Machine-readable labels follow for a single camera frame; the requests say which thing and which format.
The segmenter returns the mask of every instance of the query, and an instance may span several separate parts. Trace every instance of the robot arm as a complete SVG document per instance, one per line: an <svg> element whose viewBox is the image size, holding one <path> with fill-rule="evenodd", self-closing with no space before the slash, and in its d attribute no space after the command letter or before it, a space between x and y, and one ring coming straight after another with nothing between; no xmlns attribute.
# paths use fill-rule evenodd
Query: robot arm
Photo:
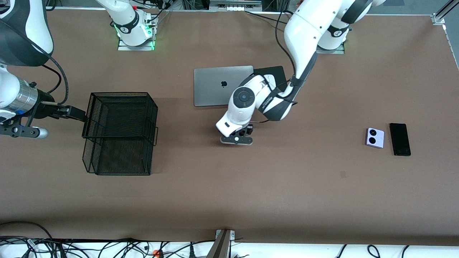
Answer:
<svg viewBox="0 0 459 258"><path fill-rule="evenodd" d="M151 14L134 9L129 0L96 0L115 23L119 37L126 45L138 46L152 37Z"/></svg>
<svg viewBox="0 0 459 258"><path fill-rule="evenodd" d="M227 112L216 124L224 135L220 139L221 142L241 144L239 136L243 135L239 135L238 131L249 125L255 108L269 121L284 119L295 104L298 92L314 67L317 45L326 42L324 37L332 38L332 43L336 42L336 39L330 36L329 28L333 26L333 22L337 19L343 22L341 20L344 19L348 26L349 23L361 19L368 12L371 3L371 0L305 0L290 18L284 31L285 44L296 67L286 90L281 92L260 75L250 76L244 80L229 100ZM241 90L248 92L249 98L242 96L245 102L241 99Z"/></svg>
<svg viewBox="0 0 459 258"><path fill-rule="evenodd" d="M151 14L135 10L128 0L97 1L111 15L125 44L140 45L151 37L151 29L148 28ZM44 0L11 0L10 8L0 14L0 19L0 134L42 139L48 132L43 128L31 127L34 118L84 121L84 111L63 106L64 101L55 103L49 93L35 87L36 83L22 80L6 69L7 65L41 66L49 60L54 45ZM28 121L22 125L24 117Z"/></svg>

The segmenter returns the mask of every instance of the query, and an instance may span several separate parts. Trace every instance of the silver laptop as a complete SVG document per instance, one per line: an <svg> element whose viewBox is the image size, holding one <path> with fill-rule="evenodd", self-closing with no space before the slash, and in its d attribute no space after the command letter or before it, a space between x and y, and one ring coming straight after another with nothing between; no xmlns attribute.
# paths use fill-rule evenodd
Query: silver laptop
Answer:
<svg viewBox="0 0 459 258"><path fill-rule="evenodd" d="M252 73L252 66L195 69L195 106L228 105L233 91Z"/></svg>

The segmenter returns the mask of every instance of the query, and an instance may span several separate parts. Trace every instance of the brown tabletop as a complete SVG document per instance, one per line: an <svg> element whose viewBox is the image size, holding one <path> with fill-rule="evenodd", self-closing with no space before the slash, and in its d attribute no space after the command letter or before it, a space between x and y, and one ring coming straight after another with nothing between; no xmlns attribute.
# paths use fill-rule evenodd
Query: brown tabletop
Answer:
<svg viewBox="0 0 459 258"><path fill-rule="evenodd" d="M428 16L353 25L346 54L320 55L298 105L281 122L256 125L252 146L219 142L214 124L226 107L193 106L193 70L282 65L289 78L272 22L174 12L156 49L135 52L116 50L105 11L48 19L67 104L86 110L91 92L153 97L154 174L88 174L83 123L35 120L47 139L0 139L1 221L39 222L56 238L197 241L232 228L254 242L459 243L459 72ZM42 90L57 81L42 67L9 70ZM54 96L62 99L62 86ZM407 124L411 157L392 154L389 123ZM386 132L384 149L364 145L368 127ZM43 236L29 227L0 234Z"/></svg>

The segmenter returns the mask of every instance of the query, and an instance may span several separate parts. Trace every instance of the black smartphone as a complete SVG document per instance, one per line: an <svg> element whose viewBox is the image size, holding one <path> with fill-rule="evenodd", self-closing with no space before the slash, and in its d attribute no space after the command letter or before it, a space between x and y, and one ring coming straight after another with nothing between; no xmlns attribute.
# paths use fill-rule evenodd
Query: black smartphone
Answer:
<svg viewBox="0 0 459 258"><path fill-rule="evenodd" d="M391 123L392 147L395 156L411 156L409 148L408 131L404 123Z"/></svg>

